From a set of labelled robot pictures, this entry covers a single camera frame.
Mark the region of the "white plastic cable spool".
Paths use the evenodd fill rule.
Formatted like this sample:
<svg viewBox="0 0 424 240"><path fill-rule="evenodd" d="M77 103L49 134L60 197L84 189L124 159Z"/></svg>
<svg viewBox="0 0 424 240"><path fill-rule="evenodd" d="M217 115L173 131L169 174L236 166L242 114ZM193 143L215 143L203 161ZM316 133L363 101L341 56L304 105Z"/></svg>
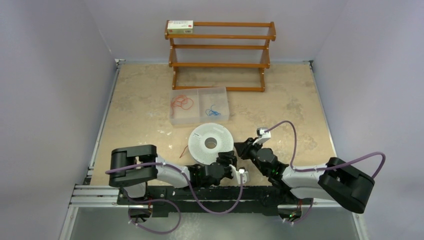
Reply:
<svg viewBox="0 0 424 240"><path fill-rule="evenodd" d="M216 161L218 153L234 149L234 139L230 131L217 123L204 123L196 127L188 138L188 150L199 164L210 165Z"/></svg>

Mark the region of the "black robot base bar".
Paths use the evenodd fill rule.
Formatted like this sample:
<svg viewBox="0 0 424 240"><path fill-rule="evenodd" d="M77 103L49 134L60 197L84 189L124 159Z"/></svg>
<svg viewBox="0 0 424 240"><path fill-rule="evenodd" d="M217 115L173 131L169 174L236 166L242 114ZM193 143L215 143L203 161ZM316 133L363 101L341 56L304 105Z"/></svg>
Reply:
<svg viewBox="0 0 424 240"><path fill-rule="evenodd" d="M213 212L256 213L278 216L287 221L299 219L308 209L311 199L300 200L289 191L274 186L215 186L195 189L199 201ZM154 217L167 217L169 213L204 213L205 210L194 199L188 188L152 185L147 187L144 197L127 198L121 189L118 205L146 205L148 200Z"/></svg>

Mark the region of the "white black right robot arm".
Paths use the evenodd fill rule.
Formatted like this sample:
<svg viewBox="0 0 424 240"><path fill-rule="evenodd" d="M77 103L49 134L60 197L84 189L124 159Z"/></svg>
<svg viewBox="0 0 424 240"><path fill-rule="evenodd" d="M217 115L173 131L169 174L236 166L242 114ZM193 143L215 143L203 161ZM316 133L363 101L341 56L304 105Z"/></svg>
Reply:
<svg viewBox="0 0 424 240"><path fill-rule="evenodd" d="M364 213L375 185L373 177L331 157L323 165L294 169L282 163L271 148L256 144L253 138L234 143L238 157L251 160L288 204L298 199L324 199L337 202L353 213Z"/></svg>

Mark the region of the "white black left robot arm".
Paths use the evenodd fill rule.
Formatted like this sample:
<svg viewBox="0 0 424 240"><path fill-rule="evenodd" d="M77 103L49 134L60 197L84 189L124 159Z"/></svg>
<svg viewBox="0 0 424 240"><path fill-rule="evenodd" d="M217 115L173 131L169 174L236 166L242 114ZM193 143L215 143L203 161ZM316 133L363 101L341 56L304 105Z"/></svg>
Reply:
<svg viewBox="0 0 424 240"><path fill-rule="evenodd" d="M149 199L148 182L159 180L176 189L218 186L224 178L232 179L237 165L233 151L220 152L211 164L173 165L157 153L155 145L117 148L111 152L109 186L123 191L138 205Z"/></svg>

